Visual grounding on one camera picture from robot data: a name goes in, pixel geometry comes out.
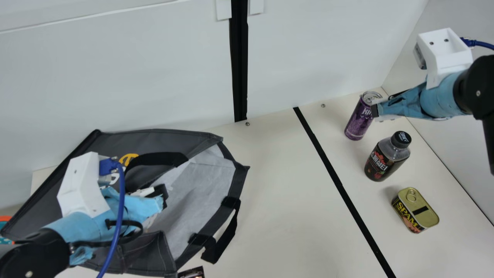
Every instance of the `energy drink can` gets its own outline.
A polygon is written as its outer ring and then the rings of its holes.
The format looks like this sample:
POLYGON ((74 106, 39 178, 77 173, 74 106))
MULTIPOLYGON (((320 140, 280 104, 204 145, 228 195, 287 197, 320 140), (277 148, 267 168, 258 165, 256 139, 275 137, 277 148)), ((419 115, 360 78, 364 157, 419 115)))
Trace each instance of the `energy drink can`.
POLYGON ((382 96, 372 91, 367 91, 360 96, 357 107, 345 128, 345 135, 351 140, 360 140, 364 137, 372 123, 371 104, 376 98, 382 98, 382 96))
POLYGON ((398 192, 391 205, 413 233, 420 233, 439 223, 437 214, 413 187, 398 192))

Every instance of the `white panel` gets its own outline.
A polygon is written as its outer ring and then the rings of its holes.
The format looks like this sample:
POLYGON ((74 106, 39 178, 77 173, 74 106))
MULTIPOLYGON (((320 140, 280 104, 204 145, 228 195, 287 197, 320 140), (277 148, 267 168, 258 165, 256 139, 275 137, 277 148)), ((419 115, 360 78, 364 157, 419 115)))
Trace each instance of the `white panel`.
POLYGON ((0 31, 171 1, 184 0, 3 0, 0 31))
POLYGON ((396 277, 492 277, 494 227, 406 118, 372 123, 360 141, 344 135, 358 99, 356 93, 300 110, 396 277), (412 137, 410 158, 385 181, 369 180, 369 154, 398 130, 412 137), (391 206, 407 187, 420 191, 438 214, 438 225, 420 234, 408 230, 391 206))
POLYGON ((216 0, 216 19, 224 20, 232 18, 231 0, 216 0))
MULTIPOLYGON (((494 43, 493 10, 492 0, 430 0, 383 88, 394 94, 424 82, 427 72, 417 67, 412 54, 419 33, 451 27, 460 37, 494 43)), ((494 52, 476 47, 472 53, 476 59, 494 52)), ((489 169, 482 122, 471 116, 455 117, 444 122, 410 121, 484 213, 494 221, 491 198, 494 195, 494 177, 489 169)))
POLYGON ((265 0, 250 0, 249 1, 249 14, 254 15, 264 12, 264 1, 265 0))
MULTIPOLYGON (((251 169, 237 233, 221 259, 204 263, 200 252, 182 270, 204 266, 211 278, 386 277, 294 111, 249 122, 206 130, 251 169)), ((95 274, 76 267, 57 277, 95 274)))
POLYGON ((1 34, 0 206, 94 129, 233 122, 228 21, 215 13, 191 0, 1 34))
POLYGON ((381 86, 426 3, 266 1, 248 18, 248 116, 381 86))

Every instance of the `can label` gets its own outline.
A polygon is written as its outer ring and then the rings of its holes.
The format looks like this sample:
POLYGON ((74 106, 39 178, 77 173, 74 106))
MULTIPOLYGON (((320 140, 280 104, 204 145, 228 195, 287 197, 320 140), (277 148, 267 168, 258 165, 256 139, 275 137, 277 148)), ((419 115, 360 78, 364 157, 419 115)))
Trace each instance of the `can label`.
POLYGON ((407 158, 400 161, 389 160, 377 144, 367 159, 364 171, 367 177, 375 182, 381 182, 395 172, 407 158))
POLYGON ((365 92, 359 99, 352 116, 345 127, 345 135, 351 140, 360 140, 364 137, 367 129, 372 123, 371 107, 367 102, 382 96, 376 92, 365 92))
POLYGON ((399 197, 394 198, 391 202, 391 205, 393 206, 395 211, 402 217, 403 223, 405 223, 405 225, 411 232, 420 233, 421 231, 426 229, 417 222, 417 219, 414 217, 412 212, 407 209, 407 207, 399 197))

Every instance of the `bottle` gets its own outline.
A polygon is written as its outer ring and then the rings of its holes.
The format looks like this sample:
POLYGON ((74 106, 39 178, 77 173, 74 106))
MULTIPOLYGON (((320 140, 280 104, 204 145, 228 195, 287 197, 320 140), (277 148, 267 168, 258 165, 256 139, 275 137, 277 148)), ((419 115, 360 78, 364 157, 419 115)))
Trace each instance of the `bottle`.
POLYGON ((410 157, 411 142, 411 136, 404 131, 379 141, 364 167, 367 177, 375 182, 387 179, 410 157))

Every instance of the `spam can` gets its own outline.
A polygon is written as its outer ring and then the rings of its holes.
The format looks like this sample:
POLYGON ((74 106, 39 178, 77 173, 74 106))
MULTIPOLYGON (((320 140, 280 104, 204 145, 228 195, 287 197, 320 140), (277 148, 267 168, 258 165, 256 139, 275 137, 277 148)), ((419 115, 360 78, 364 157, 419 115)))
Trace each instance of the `spam can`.
POLYGON ((398 192, 391 205, 413 233, 420 233, 439 223, 439 217, 413 187, 398 192))

